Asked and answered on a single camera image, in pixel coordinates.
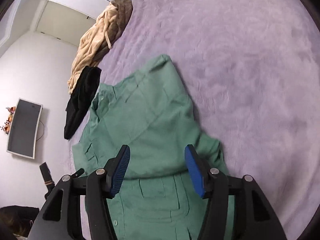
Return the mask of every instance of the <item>black cloth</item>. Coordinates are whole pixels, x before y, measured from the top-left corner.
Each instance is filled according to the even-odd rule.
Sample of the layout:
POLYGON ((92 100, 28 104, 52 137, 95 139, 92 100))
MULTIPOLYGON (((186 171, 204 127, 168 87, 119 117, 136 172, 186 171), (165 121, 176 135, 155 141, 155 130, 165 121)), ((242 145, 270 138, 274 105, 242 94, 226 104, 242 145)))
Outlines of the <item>black cloth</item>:
POLYGON ((5 240, 17 240, 12 231, 7 227, 5 223, 0 219, 0 239, 5 240))
POLYGON ((86 66, 77 81, 66 111, 67 119, 64 127, 64 138, 70 139, 80 126, 88 112, 91 102, 99 87, 101 69, 86 66))
POLYGON ((34 207, 7 206, 0 208, 1 217, 13 222, 9 229, 16 233, 22 228, 24 230, 22 236, 24 237, 28 237, 31 226, 38 214, 39 209, 34 207))

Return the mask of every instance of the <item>wall-mounted tv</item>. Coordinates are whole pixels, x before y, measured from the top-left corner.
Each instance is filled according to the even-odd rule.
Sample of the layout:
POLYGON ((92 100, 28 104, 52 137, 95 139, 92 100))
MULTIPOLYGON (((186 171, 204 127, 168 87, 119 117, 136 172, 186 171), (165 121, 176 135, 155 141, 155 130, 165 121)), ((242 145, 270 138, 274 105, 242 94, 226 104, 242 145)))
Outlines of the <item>wall-mounted tv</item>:
POLYGON ((7 152, 35 158, 36 135, 42 105, 19 98, 7 143, 7 152))

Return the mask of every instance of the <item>purple fluffy blanket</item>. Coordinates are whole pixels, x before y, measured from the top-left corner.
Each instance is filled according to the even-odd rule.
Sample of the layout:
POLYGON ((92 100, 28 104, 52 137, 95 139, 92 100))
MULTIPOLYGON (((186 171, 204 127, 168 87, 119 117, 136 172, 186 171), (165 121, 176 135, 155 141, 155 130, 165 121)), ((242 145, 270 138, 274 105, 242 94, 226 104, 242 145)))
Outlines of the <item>purple fluffy blanket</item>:
MULTIPOLYGON (((116 84, 168 54, 231 175, 251 174, 288 240, 320 203, 320 33, 299 0, 132 0, 99 64, 116 84)), ((70 146, 77 143, 84 119, 70 146)), ((72 152, 69 168, 73 168, 72 152)), ((88 228, 84 231, 88 237, 88 228)))

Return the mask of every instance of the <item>beige blanket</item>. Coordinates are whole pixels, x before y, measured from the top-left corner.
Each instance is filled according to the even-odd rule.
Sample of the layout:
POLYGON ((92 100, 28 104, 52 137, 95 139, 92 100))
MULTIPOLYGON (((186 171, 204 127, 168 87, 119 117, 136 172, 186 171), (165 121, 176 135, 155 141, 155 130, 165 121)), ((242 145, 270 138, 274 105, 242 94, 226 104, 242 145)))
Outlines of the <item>beige blanket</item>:
POLYGON ((68 80, 69 94, 72 94, 83 68, 87 65, 97 66, 121 36, 131 13, 131 0, 113 0, 98 16, 96 23, 82 36, 68 80))

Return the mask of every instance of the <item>white wall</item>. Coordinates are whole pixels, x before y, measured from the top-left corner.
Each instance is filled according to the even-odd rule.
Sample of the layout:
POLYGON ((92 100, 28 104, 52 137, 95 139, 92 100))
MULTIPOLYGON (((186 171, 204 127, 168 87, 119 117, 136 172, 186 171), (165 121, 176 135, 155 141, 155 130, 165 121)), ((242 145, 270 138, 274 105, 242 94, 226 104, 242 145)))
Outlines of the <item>white wall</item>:
MULTIPOLYGON (((7 153, 8 136, 0 131, 0 207, 43 205, 47 190, 41 163, 47 162, 55 182, 64 175, 67 80, 76 51, 75 46, 46 34, 28 32, 0 58, 0 126, 7 119, 5 108, 15 106, 18 98, 42 104, 40 120, 45 125, 44 136, 36 143, 35 160, 7 153)), ((42 124, 38 134, 42 134, 42 124)))
POLYGON ((15 0, 0 23, 0 57, 23 34, 30 24, 41 0, 15 0))
POLYGON ((83 13, 48 1, 36 31, 59 38, 78 47, 81 37, 95 23, 95 19, 87 17, 83 13))

